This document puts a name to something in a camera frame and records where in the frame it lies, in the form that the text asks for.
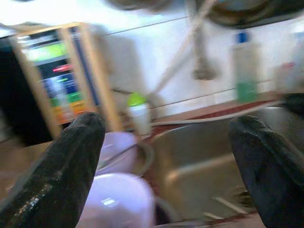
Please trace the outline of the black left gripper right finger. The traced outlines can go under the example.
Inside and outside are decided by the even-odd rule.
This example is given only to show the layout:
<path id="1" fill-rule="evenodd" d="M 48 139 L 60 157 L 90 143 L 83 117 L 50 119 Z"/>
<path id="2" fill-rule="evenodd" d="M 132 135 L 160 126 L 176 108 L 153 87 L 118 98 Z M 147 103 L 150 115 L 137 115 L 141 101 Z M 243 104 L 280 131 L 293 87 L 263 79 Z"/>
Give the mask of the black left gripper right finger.
<path id="1" fill-rule="evenodd" d="M 304 156 L 257 117 L 229 121 L 228 136 L 243 183 L 267 228 L 304 226 Z"/>

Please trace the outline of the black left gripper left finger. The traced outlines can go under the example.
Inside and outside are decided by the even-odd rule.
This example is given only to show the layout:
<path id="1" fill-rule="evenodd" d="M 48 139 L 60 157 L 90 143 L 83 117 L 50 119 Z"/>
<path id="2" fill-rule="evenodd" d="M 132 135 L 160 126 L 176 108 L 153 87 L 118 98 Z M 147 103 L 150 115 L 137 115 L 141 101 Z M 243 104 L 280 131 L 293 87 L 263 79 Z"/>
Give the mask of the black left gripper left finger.
<path id="1" fill-rule="evenodd" d="M 106 125 L 85 112 L 17 179 L 0 203 L 3 228 L 74 228 L 95 176 Z"/>

